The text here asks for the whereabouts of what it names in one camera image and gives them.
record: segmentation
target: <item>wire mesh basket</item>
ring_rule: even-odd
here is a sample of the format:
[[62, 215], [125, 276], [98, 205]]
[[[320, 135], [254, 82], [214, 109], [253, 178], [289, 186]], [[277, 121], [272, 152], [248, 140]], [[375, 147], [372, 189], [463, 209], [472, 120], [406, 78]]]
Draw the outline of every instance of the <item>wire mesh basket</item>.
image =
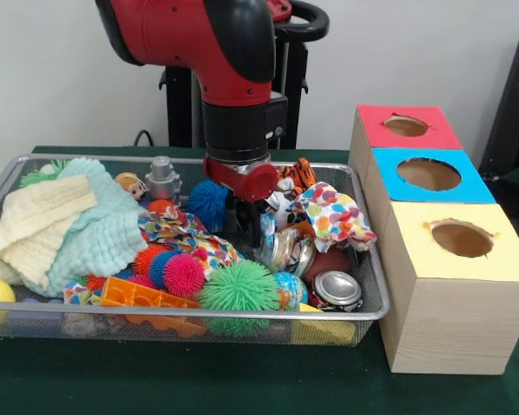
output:
[[[0, 176], [0, 214], [5, 196], [18, 189], [25, 174], [41, 168], [50, 160], [76, 157], [39, 154], [13, 160]], [[126, 171], [144, 177], [150, 171], [152, 160], [148, 157], [86, 157], [100, 160], [113, 177]], [[183, 197], [199, 181], [206, 179], [202, 160], [171, 161], [183, 179]], [[311, 167], [319, 181], [327, 182], [338, 191], [352, 196], [362, 211], [367, 213], [357, 174], [348, 166], [312, 163]], [[232, 242], [245, 257], [253, 259], [252, 247], [246, 235], [220, 236]], [[388, 312], [389, 299], [376, 246], [361, 254], [350, 250], [350, 256], [354, 263], [350, 275], [360, 284], [363, 293], [362, 307], [352, 313], [81, 306], [50, 303], [48, 298], [17, 286], [14, 287], [16, 303], [0, 303], [0, 337], [356, 346], [373, 321], [383, 318]], [[255, 327], [255, 335], [217, 335], [210, 330], [215, 319], [246, 319]]]

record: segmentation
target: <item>pink spiky ball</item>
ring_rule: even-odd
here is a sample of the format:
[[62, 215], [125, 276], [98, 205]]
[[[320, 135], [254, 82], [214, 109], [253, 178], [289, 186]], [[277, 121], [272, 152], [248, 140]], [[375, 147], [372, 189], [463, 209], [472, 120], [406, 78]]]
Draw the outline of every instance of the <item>pink spiky ball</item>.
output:
[[200, 263], [192, 255], [181, 253], [167, 263], [163, 281], [170, 294], [182, 298], [194, 298], [204, 286], [206, 278]]
[[135, 274], [129, 278], [129, 281], [134, 284], [142, 285], [143, 287], [156, 289], [154, 282], [146, 274]]

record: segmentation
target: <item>orange spiky ball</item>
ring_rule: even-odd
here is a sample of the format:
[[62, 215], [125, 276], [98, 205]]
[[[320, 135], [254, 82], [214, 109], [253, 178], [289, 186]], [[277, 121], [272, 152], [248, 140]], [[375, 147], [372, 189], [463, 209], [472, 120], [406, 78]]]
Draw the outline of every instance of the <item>orange spiky ball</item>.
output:
[[160, 245], [148, 245], [146, 249], [139, 252], [135, 258], [135, 262], [132, 265], [132, 270], [137, 274], [148, 275], [148, 269], [150, 268], [151, 262], [160, 253], [165, 252], [165, 248]]

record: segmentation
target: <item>blue spiky ball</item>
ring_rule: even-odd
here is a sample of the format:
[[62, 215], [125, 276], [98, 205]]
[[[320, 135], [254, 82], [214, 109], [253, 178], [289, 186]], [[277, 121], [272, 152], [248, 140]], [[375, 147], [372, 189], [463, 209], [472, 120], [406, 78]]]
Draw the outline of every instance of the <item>blue spiky ball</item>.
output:
[[187, 200], [186, 208], [198, 216], [202, 224], [211, 232], [221, 232], [225, 228], [225, 200], [228, 189], [211, 180], [195, 185]]
[[158, 254], [150, 263], [150, 268], [148, 269], [148, 276], [158, 289], [167, 288], [165, 286], [165, 282], [163, 281], [163, 273], [165, 266], [170, 259], [180, 254], [181, 251], [166, 251]]
[[128, 281], [130, 277], [132, 277], [132, 274], [134, 272], [130, 269], [122, 270], [114, 275], [115, 278], [124, 279], [125, 281]]

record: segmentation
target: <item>towel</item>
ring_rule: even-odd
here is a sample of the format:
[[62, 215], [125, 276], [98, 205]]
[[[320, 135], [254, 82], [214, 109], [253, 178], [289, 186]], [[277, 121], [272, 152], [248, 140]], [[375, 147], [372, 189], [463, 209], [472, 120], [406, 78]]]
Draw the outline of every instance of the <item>towel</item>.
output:
[[49, 286], [26, 283], [46, 297], [61, 297], [63, 287], [81, 275], [109, 277], [125, 269], [147, 245], [138, 227], [144, 210], [119, 186], [97, 160], [77, 158], [58, 175], [84, 174], [98, 199], [66, 233], [48, 271]]
[[68, 229], [97, 203], [84, 175], [37, 183], [7, 195], [0, 218], [0, 279], [48, 285], [46, 272]]

